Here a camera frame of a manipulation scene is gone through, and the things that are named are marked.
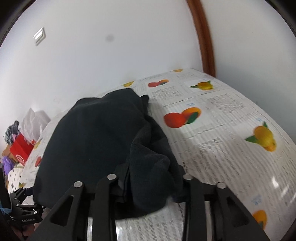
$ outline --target red shopping bag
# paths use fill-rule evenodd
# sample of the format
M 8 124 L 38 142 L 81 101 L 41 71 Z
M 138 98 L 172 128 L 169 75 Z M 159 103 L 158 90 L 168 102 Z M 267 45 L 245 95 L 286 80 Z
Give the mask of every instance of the red shopping bag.
M 29 143 L 22 134 L 19 134 L 10 148 L 10 152 L 24 166 L 33 147 L 34 146 Z

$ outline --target purple cloth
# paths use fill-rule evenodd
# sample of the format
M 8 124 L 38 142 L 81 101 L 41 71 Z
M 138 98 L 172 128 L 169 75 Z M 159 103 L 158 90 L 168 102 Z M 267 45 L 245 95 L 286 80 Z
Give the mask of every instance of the purple cloth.
M 3 157 L 2 161 L 3 161 L 4 173 L 7 176 L 8 173 L 10 172 L 10 170 L 13 169 L 15 164 L 13 163 L 13 161 L 8 156 Z

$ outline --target wall switch plate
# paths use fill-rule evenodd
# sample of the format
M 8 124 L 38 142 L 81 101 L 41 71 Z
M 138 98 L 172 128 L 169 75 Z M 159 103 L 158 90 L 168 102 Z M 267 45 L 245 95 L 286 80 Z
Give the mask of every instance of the wall switch plate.
M 34 42 L 35 45 L 37 46 L 38 44 L 40 44 L 40 42 L 45 39 L 45 31 L 44 28 L 42 27 L 41 29 L 39 29 L 39 31 L 34 35 Z

